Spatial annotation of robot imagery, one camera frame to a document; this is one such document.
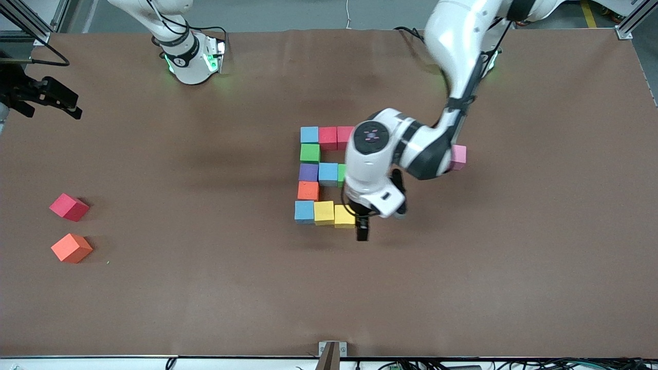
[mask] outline brown mat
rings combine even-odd
[[[433,122],[419,42],[235,34],[231,75],[184,86],[149,37],[54,35],[72,66],[28,69],[84,117],[12,114],[0,137],[2,354],[658,357],[658,114],[613,31],[511,32],[468,167],[408,179],[407,220],[367,244],[294,224],[298,129]],[[81,222],[48,210],[62,192]],[[68,232],[95,248],[79,265],[49,250]]]

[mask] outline white robotic arm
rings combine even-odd
[[[193,0],[108,0],[151,31],[169,70],[184,84],[200,84],[219,72],[224,41],[191,30],[183,18]]]
[[[450,171],[452,145],[474,101],[482,77],[493,63],[496,46],[483,43],[494,20],[507,29],[512,20],[525,20],[538,9],[551,9],[559,0],[439,0],[425,29],[432,58],[449,80],[449,97],[432,127],[396,111],[384,109],[356,126],[345,154],[345,194],[357,216],[357,239],[367,240],[368,218],[406,211],[397,165],[419,180]]]

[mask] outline blue cube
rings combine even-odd
[[[317,144],[320,142],[318,126],[302,127],[300,136],[302,144]]]
[[[295,201],[295,222],[300,225],[315,224],[312,200]]]
[[[320,163],[318,182],[320,186],[338,186],[338,163]]]

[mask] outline orange cube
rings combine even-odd
[[[50,249],[60,261],[68,263],[78,263],[93,251],[85,238],[75,234],[67,234]]]
[[[320,184],[317,181],[300,181],[297,188],[297,199],[318,201]]]

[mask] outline yellow floor stripe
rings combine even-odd
[[[596,22],[594,21],[594,14],[590,9],[590,3],[588,0],[580,0],[580,7],[582,8],[583,14],[585,14],[585,20],[587,21],[587,27],[596,28]]]

